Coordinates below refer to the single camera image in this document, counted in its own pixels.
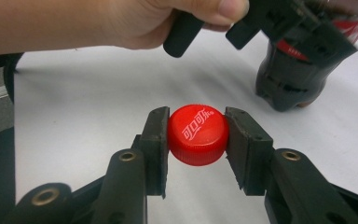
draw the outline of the red bottle cap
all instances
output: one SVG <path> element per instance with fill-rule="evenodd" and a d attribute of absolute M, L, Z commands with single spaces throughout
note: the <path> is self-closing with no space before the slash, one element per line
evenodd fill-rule
<path fill-rule="evenodd" d="M 217 161 L 226 150 L 226 118 L 208 105 L 185 105 L 168 121 L 168 146 L 179 161 L 202 166 Z"/>

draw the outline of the white surface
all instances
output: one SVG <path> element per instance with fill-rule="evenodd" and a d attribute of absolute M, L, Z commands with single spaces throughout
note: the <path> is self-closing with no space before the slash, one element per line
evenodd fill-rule
<path fill-rule="evenodd" d="M 280 113 L 254 94 L 266 48 L 262 35 L 236 51 L 223 34 L 203 31 L 181 59 L 162 48 L 26 53 L 15 79 L 18 200 L 48 182 L 88 184 L 131 146 L 149 111 L 191 103 L 249 112 L 275 148 L 305 153 L 330 182 L 358 193 L 358 52 L 312 105 Z M 148 198 L 148 220 L 268 223 L 263 200 L 239 190 L 224 157 L 197 168 L 170 154 L 167 198 Z"/>

